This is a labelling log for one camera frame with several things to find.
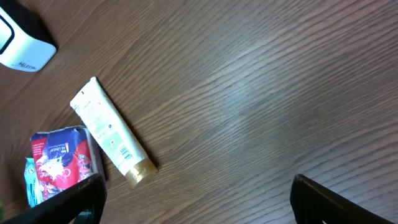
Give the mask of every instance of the red packaging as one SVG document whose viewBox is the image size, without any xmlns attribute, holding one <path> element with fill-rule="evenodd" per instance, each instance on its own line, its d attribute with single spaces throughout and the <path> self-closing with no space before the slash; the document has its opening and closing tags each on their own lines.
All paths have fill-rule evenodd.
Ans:
<svg viewBox="0 0 398 224">
<path fill-rule="evenodd" d="M 44 200 L 96 172 L 103 174 L 98 147 L 84 126 L 35 133 L 30 141 Z"/>
</svg>

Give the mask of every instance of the barcode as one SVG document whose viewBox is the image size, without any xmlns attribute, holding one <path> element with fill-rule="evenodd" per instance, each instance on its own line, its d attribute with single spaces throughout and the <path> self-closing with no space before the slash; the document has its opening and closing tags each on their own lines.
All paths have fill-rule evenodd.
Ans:
<svg viewBox="0 0 398 224">
<path fill-rule="evenodd" d="M 130 151 L 127 149 L 126 146 L 122 146 L 122 148 L 120 148 L 120 152 L 123 155 L 125 160 L 128 160 L 132 157 L 132 155 L 130 154 Z"/>
</svg>

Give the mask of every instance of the gold tube cap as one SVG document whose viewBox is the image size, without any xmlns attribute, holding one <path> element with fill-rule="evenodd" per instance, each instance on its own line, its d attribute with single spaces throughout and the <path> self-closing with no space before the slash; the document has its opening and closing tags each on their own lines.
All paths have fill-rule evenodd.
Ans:
<svg viewBox="0 0 398 224">
<path fill-rule="evenodd" d="M 145 185 L 156 172 L 155 165 L 147 158 L 134 165 L 125 177 L 132 187 L 136 188 Z"/>
</svg>

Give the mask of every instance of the white device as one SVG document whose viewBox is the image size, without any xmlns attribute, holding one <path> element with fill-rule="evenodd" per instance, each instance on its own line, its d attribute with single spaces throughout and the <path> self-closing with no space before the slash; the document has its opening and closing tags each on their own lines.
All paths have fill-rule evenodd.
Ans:
<svg viewBox="0 0 398 224">
<path fill-rule="evenodd" d="M 0 62 L 13 69 L 36 72 L 57 48 L 42 23 L 14 0 L 0 0 Z"/>
</svg>

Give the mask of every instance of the blue package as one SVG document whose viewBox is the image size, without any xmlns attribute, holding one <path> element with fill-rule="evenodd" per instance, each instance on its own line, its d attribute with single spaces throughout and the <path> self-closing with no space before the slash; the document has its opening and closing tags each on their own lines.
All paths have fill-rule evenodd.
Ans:
<svg viewBox="0 0 398 224">
<path fill-rule="evenodd" d="M 33 208 L 43 202 L 43 195 L 40 191 L 39 180 L 37 180 L 35 162 L 33 158 L 26 158 L 26 160 L 24 176 L 26 181 L 27 200 L 30 207 Z"/>
</svg>

